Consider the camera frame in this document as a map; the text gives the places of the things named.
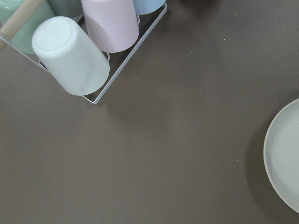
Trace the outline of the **white plastic cup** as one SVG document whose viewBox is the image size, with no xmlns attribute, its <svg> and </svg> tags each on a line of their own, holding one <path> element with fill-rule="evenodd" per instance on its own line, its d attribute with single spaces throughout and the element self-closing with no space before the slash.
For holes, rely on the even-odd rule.
<svg viewBox="0 0 299 224">
<path fill-rule="evenodd" d="M 108 59 L 83 29 L 68 17 L 57 16 L 41 23 L 33 34 L 32 49 L 71 95 L 91 94 L 108 79 Z"/>
</svg>

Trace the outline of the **pink plastic cup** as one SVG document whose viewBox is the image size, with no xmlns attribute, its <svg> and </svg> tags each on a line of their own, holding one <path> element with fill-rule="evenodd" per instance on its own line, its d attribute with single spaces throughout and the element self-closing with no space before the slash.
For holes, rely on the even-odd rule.
<svg viewBox="0 0 299 224">
<path fill-rule="evenodd" d="M 131 0 L 83 0 L 87 32 L 104 52 L 117 53 L 129 49 L 139 36 L 139 26 Z"/>
</svg>

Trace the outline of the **light blue plastic cup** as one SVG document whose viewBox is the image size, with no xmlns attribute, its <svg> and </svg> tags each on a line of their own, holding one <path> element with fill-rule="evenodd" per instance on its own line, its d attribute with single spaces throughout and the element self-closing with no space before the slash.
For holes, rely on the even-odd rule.
<svg viewBox="0 0 299 224">
<path fill-rule="evenodd" d="M 137 15 L 150 14 L 159 9 L 166 0 L 133 0 Z"/>
</svg>

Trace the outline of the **grey plastic cup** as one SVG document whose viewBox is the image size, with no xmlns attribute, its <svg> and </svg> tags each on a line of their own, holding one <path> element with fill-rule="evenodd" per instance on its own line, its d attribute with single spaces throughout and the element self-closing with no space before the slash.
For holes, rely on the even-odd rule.
<svg viewBox="0 0 299 224">
<path fill-rule="evenodd" d="M 80 0 L 48 0 L 48 3 L 56 16 L 75 18 L 83 14 Z"/>
</svg>

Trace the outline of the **round white plate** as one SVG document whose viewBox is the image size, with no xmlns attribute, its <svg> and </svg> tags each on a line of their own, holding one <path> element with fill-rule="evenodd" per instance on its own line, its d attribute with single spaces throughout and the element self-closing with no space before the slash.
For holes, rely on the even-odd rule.
<svg viewBox="0 0 299 224">
<path fill-rule="evenodd" d="M 263 162 L 277 195 L 299 211 L 299 100 L 286 105 L 274 117 L 263 144 Z"/>
</svg>

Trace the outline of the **mint green plastic cup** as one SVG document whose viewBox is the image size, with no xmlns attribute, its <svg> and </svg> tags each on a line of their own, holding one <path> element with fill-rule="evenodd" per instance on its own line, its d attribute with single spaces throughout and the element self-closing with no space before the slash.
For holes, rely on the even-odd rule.
<svg viewBox="0 0 299 224">
<path fill-rule="evenodd" d="M 1 0 L 0 24 L 4 25 L 22 3 L 22 0 Z M 54 16 L 55 15 L 48 1 L 44 0 L 40 7 L 32 14 L 22 28 L 12 38 L 12 45 L 23 53 L 34 54 L 31 41 L 35 30 L 42 22 Z"/>
</svg>

